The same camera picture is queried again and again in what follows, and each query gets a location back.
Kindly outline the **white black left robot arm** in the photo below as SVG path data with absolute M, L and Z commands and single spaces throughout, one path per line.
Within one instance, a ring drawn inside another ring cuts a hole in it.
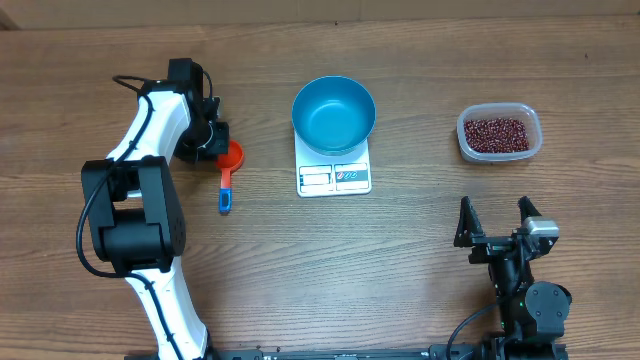
M 170 173 L 172 158 L 216 161 L 230 148 L 209 74 L 174 58 L 154 80 L 116 75 L 133 90 L 138 111 L 121 142 L 81 170 L 85 205 L 76 229 L 81 264 L 97 277 L 125 280 L 155 334 L 157 359 L 213 359 L 182 270 L 186 221 Z

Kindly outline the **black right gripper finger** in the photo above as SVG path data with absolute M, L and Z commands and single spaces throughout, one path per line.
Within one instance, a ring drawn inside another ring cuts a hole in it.
M 521 222 L 524 223 L 529 217 L 540 217 L 540 212 L 533 205 L 529 197 L 523 196 L 518 200 Z
M 484 237 L 485 232 L 471 199 L 465 196 L 461 199 L 460 216 L 454 237 L 454 246 L 473 247 L 476 241 Z

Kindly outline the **orange measuring scoop blue handle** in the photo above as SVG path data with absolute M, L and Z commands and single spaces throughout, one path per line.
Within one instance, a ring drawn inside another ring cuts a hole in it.
M 235 140 L 229 142 L 228 152 L 217 158 L 216 166 L 221 172 L 218 200 L 218 210 L 221 214 L 228 214 L 232 209 L 232 174 L 243 165 L 244 159 L 244 150 Z

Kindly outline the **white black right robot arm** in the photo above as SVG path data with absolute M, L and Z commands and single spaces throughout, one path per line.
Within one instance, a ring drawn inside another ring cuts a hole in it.
M 454 245 L 469 248 L 471 264 L 488 266 L 496 300 L 467 317 L 450 335 L 445 347 L 448 359 L 549 359 L 569 357 L 566 347 L 556 342 L 564 336 L 564 322 L 572 303 L 563 286 L 540 281 L 530 263 L 547 255 L 559 240 L 559 226 L 544 217 L 531 200 L 518 200 L 521 224 L 505 236 L 484 232 L 471 199 L 461 199 Z M 498 310 L 501 330 L 485 335 L 480 343 L 465 350 L 454 340 L 478 317 Z

